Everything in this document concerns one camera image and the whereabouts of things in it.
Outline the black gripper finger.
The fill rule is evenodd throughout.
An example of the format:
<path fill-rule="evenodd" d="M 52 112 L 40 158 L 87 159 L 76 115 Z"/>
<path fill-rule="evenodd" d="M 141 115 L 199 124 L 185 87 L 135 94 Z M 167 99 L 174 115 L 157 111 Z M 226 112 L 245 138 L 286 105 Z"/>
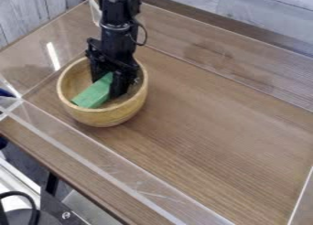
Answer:
<path fill-rule="evenodd" d="M 111 72 L 111 63 L 102 58 L 90 56 L 92 82 L 96 82 Z"/>
<path fill-rule="evenodd" d="M 112 82 L 110 85 L 110 98 L 119 98 L 127 91 L 130 85 L 135 82 L 138 67 L 110 69 L 112 72 Z"/>

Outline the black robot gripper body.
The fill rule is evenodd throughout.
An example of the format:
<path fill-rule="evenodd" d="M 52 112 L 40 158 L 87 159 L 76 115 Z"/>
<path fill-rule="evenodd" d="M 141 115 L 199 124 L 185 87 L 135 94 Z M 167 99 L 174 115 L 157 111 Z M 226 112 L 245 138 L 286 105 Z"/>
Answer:
<path fill-rule="evenodd" d="M 87 39 L 88 47 L 86 49 L 86 57 L 90 56 L 106 59 L 111 63 L 111 68 L 138 67 L 139 65 L 134 58 L 134 52 L 125 50 L 122 44 L 116 41 L 108 43 L 95 38 Z"/>

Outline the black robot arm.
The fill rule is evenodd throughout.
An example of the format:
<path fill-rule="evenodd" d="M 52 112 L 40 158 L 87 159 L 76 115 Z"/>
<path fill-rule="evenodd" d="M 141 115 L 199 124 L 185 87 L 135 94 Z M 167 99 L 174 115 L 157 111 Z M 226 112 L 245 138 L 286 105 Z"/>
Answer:
<path fill-rule="evenodd" d="M 108 73 L 111 99 L 119 98 L 134 84 L 139 64 L 135 60 L 141 0 L 98 0 L 100 15 L 100 39 L 87 39 L 86 57 L 91 63 L 92 82 Z"/>

